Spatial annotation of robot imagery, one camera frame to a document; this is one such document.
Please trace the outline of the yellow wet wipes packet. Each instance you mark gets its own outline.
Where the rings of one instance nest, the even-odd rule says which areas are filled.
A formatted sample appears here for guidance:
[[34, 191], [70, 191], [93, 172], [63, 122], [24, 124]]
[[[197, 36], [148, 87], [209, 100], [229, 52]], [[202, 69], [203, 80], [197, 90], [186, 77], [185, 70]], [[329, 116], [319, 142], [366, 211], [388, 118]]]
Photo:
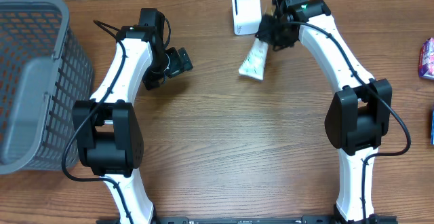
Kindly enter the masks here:
[[434, 109], [431, 112], [431, 145], [434, 145]]

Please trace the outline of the white small packet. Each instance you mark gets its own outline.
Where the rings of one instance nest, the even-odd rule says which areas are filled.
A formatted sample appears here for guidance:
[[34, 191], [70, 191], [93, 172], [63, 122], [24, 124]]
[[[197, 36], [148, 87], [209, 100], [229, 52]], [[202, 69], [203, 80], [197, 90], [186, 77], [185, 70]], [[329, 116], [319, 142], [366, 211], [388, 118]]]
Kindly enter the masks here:
[[249, 54], [239, 67], [239, 74], [262, 81], [268, 48], [269, 45], [266, 42], [255, 39]]

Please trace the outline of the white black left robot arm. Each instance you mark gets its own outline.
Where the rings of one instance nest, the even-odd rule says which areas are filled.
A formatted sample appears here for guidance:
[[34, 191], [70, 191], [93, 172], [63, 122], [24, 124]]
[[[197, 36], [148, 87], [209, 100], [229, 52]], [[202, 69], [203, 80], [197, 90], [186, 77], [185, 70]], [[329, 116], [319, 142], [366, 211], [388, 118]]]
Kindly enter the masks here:
[[140, 86], [159, 88], [193, 65], [184, 48], [168, 46], [169, 20], [155, 8], [141, 9], [136, 25], [118, 29], [95, 23], [115, 39], [116, 53], [99, 88], [73, 105], [70, 142], [77, 145], [82, 165], [91, 168], [90, 180], [109, 188], [120, 214], [116, 223], [159, 223], [140, 176], [144, 139], [134, 102]]

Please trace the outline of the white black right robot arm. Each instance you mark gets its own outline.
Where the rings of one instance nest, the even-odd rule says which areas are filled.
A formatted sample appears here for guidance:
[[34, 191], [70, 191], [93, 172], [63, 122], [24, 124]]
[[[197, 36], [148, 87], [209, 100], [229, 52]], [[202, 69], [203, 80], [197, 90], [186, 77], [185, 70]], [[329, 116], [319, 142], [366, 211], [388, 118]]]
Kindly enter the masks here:
[[375, 214], [371, 198], [373, 155], [389, 127], [390, 83], [360, 65], [324, 0], [273, 0], [273, 5], [256, 36], [275, 51], [301, 42], [334, 93], [324, 121], [339, 156], [340, 187], [331, 223], [395, 223], [394, 217]]

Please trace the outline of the red Carefree liner pack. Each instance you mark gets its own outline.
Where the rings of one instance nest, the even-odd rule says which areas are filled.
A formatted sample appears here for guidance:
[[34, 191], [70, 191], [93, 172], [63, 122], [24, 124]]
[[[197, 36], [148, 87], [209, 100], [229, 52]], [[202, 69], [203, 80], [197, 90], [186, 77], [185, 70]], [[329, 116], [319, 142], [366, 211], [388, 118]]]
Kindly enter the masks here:
[[433, 79], [433, 38], [427, 39], [419, 54], [418, 75], [424, 79]]

